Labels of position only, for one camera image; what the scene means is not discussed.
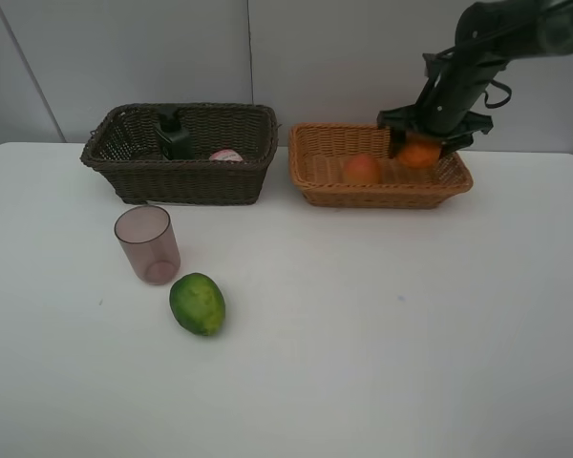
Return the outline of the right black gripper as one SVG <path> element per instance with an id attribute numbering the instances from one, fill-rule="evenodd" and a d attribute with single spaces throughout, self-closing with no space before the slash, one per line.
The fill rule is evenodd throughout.
<path id="1" fill-rule="evenodd" d="M 425 86 L 413 105 L 384 110 L 377 116 L 380 129 L 390 128 L 389 158 L 397 158 L 407 142 L 407 132 L 444 140 L 441 156 L 471 146 L 472 133 L 492 128 L 489 116 L 471 111 L 495 78 L 495 63 L 452 58 L 452 69 L 440 83 Z"/>

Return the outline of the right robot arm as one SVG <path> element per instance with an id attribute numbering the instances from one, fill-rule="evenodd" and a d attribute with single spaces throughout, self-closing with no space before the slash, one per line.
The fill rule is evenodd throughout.
<path id="1" fill-rule="evenodd" d="M 573 1 L 476 2 L 460 16 L 452 47 L 426 53 L 426 84 L 413 105 L 385 110 L 377 126 L 391 132 L 389 156 L 417 136 L 449 156 L 488 134 L 491 116 L 472 108 L 490 87 L 511 89 L 496 76 L 510 62 L 573 54 Z"/>

